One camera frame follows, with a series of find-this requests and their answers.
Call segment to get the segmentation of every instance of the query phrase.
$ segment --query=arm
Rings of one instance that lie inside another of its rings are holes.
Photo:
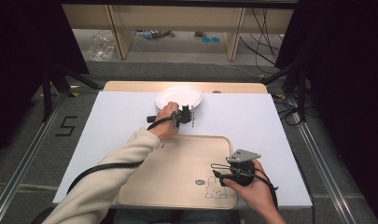
[[[252,160],[252,162],[257,169],[264,172],[259,161]],[[266,178],[266,176],[259,171],[256,171],[256,175]],[[255,178],[251,184],[243,187],[233,180],[224,179],[223,181],[229,188],[241,195],[246,204],[261,215],[266,223],[286,223],[273,205],[273,196],[268,186],[263,182]]]
[[[157,119],[170,116],[177,104],[168,104],[157,115]],[[123,146],[106,155],[98,164],[113,162],[137,162],[166,140],[178,133],[171,121],[154,129],[140,129]],[[115,199],[120,187],[136,171],[132,169],[101,170],[81,179],[63,201],[54,209],[44,223],[100,223]]]

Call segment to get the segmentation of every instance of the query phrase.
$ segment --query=beige sleeve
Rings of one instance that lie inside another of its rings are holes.
[[[111,151],[98,164],[142,161],[160,144],[157,135],[140,129],[125,145]],[[117,168],[85,176],[44,223],[100,223],[120,187],[136,170],[137,168]]]

